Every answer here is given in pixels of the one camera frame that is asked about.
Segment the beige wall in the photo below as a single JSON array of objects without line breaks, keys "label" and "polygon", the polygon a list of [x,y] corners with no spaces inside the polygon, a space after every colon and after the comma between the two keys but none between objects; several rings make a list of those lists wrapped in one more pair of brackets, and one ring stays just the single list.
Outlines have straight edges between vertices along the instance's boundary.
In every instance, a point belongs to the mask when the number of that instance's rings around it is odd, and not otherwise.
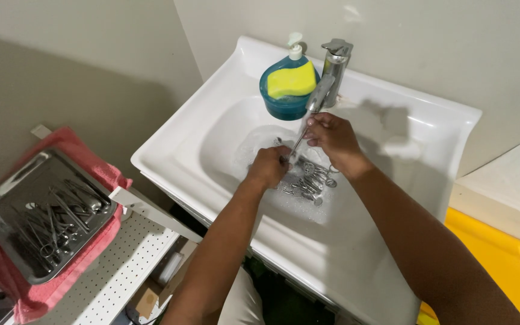
[{"label": "beige wall", "polygon": [[284,46],[304,34],[354,44],[349,68],[483,110],[461,162],[464,175],[520,143],[520,1],[175,0],[202,77],[240,35]]},{"label": "beige wall", "polygon": [[201,84],[172,0],[0,0],[0,176],[68,125],[165,204],[129,159]]}]

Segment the pegboard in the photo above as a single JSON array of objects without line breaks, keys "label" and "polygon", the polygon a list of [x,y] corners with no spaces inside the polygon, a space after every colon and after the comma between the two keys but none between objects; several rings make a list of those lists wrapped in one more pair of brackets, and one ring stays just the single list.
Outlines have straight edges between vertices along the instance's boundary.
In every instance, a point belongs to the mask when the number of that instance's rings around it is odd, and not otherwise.
[{"label": "pegboard", "polygon": [[133,213],[100,255],[96,269],[83,273],[57,306],[34,324],[110,324],[178,237]]}]

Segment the yellow sponge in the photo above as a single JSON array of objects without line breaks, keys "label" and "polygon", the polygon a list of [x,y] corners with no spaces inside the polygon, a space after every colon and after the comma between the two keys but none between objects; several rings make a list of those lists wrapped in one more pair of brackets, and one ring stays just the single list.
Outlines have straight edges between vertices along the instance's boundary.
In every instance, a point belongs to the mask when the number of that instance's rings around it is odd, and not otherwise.
[{"label": "yellow sponge", "polygon": [[286,95],[307,95],[316,88],[314,65],[308,61],[298,68],[276,70],[268,75],[266,83],[268,96],[275,100]]}]

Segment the sink basin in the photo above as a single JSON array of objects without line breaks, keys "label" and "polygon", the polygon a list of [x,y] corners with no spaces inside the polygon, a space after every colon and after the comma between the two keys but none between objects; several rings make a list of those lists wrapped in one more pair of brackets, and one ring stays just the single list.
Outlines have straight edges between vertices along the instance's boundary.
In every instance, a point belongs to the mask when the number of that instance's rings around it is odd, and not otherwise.
[{"label": "sink basin", "polygon": [[[300,121],[272,117],[258,90],[287,51],[245,36],[233,55],[144,145],[132,163],[165,191],[213,221],[260,147],[295,141]],[[312,59],[319,72],[323,62]],[[336,107],[363,151],[443,221],[467,137],[481,111],[346,70]],[[299,149],[328,167],[320,148]],[[368,324],[413,324],[408,287],[350,184],[335,174],[321,206],[278,190],[262,199],[252,249],[314,293]]]}]

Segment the stainless steel tray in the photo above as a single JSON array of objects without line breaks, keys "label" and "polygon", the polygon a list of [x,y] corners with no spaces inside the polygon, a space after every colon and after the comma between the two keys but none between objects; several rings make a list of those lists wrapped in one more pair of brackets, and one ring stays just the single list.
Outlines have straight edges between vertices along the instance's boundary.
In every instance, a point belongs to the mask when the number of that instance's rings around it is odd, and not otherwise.
[{"label": "stainless steel tray", "polygon": [[[65,240],[63,247],[66,252],[58,250],[55,256],[57,259],[49,264],[46,263],[46,261],[49,262],[48,258],[34,254],[33,247],[29,247],[30,245],[26,243],[28,240],[20,239],[24,238],[22,234],[25,234],[26,231],[31,231],[27,225],[37,225],[27,221],[33,219],[26,218],[25,215],[39,216],[41,220],[36,221],[41,221],[42,224],[45,221],[45,215],[35,213],[33,203],[38,206],[56,205],[57,201],[50,194],[50,188],[63,189],[67,193],[64,182],[66,179],[95,192],[104,204],[95,214],[80,215],[80,219],[89,228],[88,233],[78,231],[71,240]],[[117,204],[108,197],[109,194],[110,192],[105,187],[63,152],[55,148],[45,149],[0,184],[0,245],[29,283],[45,283],[54,278],[112,217]],[[57,219],[52,218],[51,220],[72,223],[65,212],[58,213]],[[38,237],[37,234],[39,237],[43,237],[42,233],[45,230],[43,228],[41,227],[41,231],[34,230],[32,234],[36,234],[35,237]],[[51,231],[49,231],[48,239],[51,240]]]}]

